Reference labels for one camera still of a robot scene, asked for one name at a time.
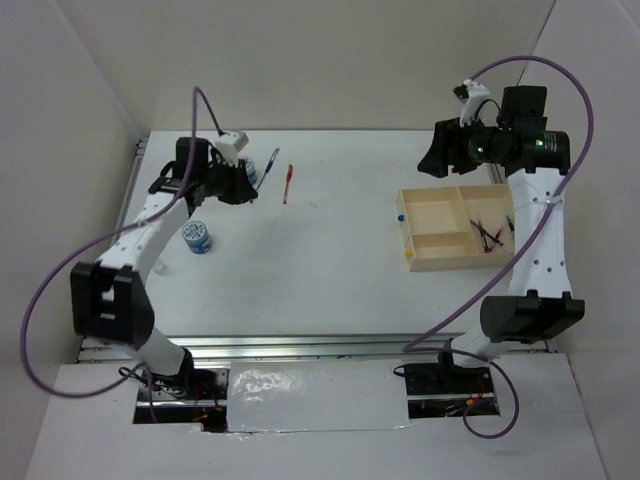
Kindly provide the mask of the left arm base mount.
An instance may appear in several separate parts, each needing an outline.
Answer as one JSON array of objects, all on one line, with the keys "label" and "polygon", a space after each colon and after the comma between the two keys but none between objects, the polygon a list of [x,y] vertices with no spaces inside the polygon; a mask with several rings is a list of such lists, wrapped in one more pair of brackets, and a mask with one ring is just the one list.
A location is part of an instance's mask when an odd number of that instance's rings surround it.
[{"label": "left arm base mount", "polygon": [[140,383],[134,424],[197,424],[206,432],[227,431],[229,369],[196,369],[195,381],[187,389],[155,380],[149,390],[145,373],[134,373],[128,367],[120,367],[118,373]]}]

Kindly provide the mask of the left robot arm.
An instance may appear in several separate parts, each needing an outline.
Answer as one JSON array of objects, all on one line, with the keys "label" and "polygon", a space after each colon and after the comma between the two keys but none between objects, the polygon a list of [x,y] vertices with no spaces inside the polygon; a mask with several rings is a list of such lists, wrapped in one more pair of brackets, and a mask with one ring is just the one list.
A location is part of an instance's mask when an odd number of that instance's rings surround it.
[{"label": "left robot arm", "polygon": [[240,156],[247,143],[239,131],[227,131],[215,141],[179,138],[174,160],[149,187],[132,230],[94,262],[79,262],[70,273],[75,332],[123,348],[176,399],[193,394],[201,373],[191,352],[156,328],[146,280],[169,240],[207,198],[230,205],[257,198]]}]

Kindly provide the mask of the blue ballpoint pen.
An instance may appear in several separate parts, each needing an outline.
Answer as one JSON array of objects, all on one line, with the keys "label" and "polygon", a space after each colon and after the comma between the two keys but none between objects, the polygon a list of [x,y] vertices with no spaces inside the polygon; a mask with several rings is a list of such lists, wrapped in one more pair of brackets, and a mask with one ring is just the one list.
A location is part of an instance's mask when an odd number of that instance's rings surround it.
[{"label": "blue ballpoint pen", "polygon": [[269,158],[269,160],[268,160],[268,162],[267,162],[267,164],[266,164],[266,166],[264,168],[264,171],[263,171],[260,179],[258,180],[258,182],[256,184],[256,187],[255,187],[256,191],[259,191],[259,189],[261,188],[261,186],[264,183],[267,175],[271,171],[271,169],[272,169],[272,167],[273,167],[273,165],[274,165],[279,153],[280,153],[280,148],[279,147],[277,147],[277,148],[275,148],[273,150],[273,152],[272,152],[272,154],[271,154],[271,156],[270,156],[270,158]]}]

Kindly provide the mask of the purple gel pen clear cap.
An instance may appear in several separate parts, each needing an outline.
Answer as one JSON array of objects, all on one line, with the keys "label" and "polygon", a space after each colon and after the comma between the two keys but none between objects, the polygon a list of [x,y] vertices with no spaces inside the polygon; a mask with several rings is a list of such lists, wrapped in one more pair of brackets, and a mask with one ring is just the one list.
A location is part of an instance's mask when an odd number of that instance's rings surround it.
[{"label": "purple gel pen clear cap", "polygon": [[504,243],[500,240],[501,231],[499,231],[496,235],[491,235],[479,222],[471,220],[470,224],[474,226],[482,236],[491,240],[495,245],[499,245],[501,247],[504,246]]}]

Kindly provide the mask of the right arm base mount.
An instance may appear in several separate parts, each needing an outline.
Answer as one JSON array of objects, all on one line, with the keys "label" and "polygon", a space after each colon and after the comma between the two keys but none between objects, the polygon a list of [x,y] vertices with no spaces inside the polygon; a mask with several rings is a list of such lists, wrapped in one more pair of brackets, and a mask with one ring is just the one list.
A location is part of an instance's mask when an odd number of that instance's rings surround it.
[{"label": "right arm base mount", "polygon": [[403,364],[393,374],[405,382],[410,419],[497,416],[494,384],[489,369],[445,370],[435,363]]}]

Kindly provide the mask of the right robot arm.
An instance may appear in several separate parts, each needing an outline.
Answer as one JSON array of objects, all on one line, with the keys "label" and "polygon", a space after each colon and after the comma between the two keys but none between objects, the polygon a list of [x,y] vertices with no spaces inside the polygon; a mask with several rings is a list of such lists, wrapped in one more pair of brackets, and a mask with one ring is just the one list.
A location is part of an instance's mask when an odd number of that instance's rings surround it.
[{"label": "right robot arm", "polygon": [[444,178],[482,164],[501,166],[514,208],[515,253],[502,270],[511,276],[507,294],[484,289],[475,299],[478,325],[439,356],[436,379],[448,392],[469,383],[471,368],[486,366],[515,344],[553,339],[585,314],[584,301],[572,292],[564,241],[564,188],[577,165],[568,134],[547,127],[546,88],[505,88],[493,126],[480,118],[491,99],[484,85],[465,80],[454,93],[461,113],[436,123],[417,169]]}]

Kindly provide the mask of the red ballpoint pen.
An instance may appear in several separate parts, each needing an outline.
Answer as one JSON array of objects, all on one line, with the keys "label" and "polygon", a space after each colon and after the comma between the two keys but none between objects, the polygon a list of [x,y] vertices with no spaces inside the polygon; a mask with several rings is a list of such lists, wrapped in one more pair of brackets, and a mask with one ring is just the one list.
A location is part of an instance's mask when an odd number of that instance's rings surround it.
[{"label": "red ballpoint pen", "polygon": [[288,202],[288,195],[289,195],[291,180],[292,180],[292,177],[293,177],[293,172],[294,172],[294,166],[292,164],[288,164],[286,178],[285,178],[285,186],[284,186],[283,198],[282,198],[283,205],[286,205],[287,202]]}]

